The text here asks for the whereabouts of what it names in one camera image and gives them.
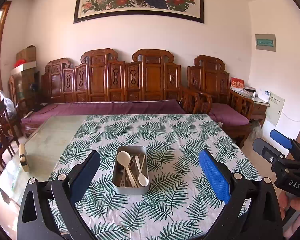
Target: tile floor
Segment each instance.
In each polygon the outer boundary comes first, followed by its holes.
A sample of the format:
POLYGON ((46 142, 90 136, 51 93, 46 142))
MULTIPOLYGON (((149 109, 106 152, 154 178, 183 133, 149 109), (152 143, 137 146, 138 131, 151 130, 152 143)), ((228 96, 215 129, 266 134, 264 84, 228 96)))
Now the tile floor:
MULTIPOLYGON (((25 141, 24 137, 19 138, 20 143, 24 143, 25 141)), ((13 149, 15 152, 18 150, 15 142, 13 142, 13 149)), ((275 174, 271 171, 271 165, 253 151, 251 140, 245 142, 242 152, 249 158, 262 177, 269 177, 272 181, 275 181, 275 174)), ((7 151, 3 154, 3 159, 6 163, 10 160, 10 155, 7 151)), ((281 192, 276 187, 275 190, 277 195, 281 192)), ((5 203, 0 193, 0 225, 12 240, 17 239, 18 212, 19 207, 13 201, 10 201, 10 204, 5 203)))

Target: white wall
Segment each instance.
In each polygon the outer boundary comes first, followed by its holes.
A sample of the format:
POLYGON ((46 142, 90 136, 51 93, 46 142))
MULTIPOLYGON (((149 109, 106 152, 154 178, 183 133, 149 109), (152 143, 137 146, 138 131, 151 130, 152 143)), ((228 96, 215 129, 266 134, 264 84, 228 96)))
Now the white wall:
POLYGON ((75 65, 92 49, 112 48, 119 60, 131 62, 138 49, 166 49, 186 67, 200 54, 219 57, 226 70, 248 80, 251 23, 244 0, 204 0, 205 24, 151 15, 125 15, 73 24, 76 0, 39 0, 28 24, 27 44, 37 47, 40 70, 54 59, 67 57, 75 65))
POLYGON ((33 0, 8 1, 11 1, 11 5, 2 33, 0 61, 2 88, 7 97, 9 96, 8 80, 16 62, 16 54, 29 45, 26 43, 26 27, 34 2, 33 0))
MULTIPOLYGON (((299 121, 300 10, 293 0, 255 0, 250 2, 249 6, 252 24, 249 84, 284 98, 283 113, 299 121), (277 52, 256 50, 255 34, 275 34, 277 52)), ((278 147, 279 145, 270 139, 272 129, 295 139, 300 131, 300 122, 293 122, 283 114, 276 127, 265 121, 263 135, 278 147)))

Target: purple cushion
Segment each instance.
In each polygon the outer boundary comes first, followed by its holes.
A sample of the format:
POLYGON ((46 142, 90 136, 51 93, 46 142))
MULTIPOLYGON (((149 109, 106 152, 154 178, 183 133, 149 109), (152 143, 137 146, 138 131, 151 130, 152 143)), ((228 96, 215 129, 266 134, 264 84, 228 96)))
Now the purple cushion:
POLYGON ((226 104, 212 103, 209 116, 215 122, 226 126, 238 126, 249 123, 249 120, 226 104))
POLYGON ((51 116, 88 114, 185 114, 176 100, 141 102, 90 102, 51 104, 22 118, 23 124, 40 125, 51 116))

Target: silver bolt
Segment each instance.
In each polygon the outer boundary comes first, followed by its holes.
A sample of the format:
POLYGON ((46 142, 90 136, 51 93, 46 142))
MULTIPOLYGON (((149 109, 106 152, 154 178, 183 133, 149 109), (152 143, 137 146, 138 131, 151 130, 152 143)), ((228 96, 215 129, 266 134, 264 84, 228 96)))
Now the silver bolt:
POLYGON ((35 182, 35 178, 31 178, 31 179, 29 179, 29 184, 34 184, 34 182, 35 182))
POLYGON ((58 176, 58 180, 64 180, 66 178, 66 174, 60 174, 58 176))
POLYGON ((268 177, 263 178, 263 181, 267 184, 271 183, 271 179, 269 179, 268 177))
POLYGON ((240 173, 236 172, 235 174, 233 174, 233 176, 235 179, 242 179, 242 175, 240 173))

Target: tablecloth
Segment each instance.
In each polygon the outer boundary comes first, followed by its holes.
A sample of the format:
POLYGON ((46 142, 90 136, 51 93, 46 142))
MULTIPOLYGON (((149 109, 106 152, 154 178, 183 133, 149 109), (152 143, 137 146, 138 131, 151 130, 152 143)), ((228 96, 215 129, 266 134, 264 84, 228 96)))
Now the tablecloth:
MULTIPOLYGON (((204 235, 221 212, 198 163, 207 148, 215 159, 246 179, 261 177, 229 136, 206 114, 89 115, 61 155, 50 179, 82 163, 91 150, 101 156, 100 168, 76 207, 97 239, 188 239, 204 235), (112 172, 117 148, 146 147, 149 191, 120 195, 112 172)), ((53 201, 60 230, 66 231, 53 201)), ((242 207, 247 210, 248 201, 242 207)))

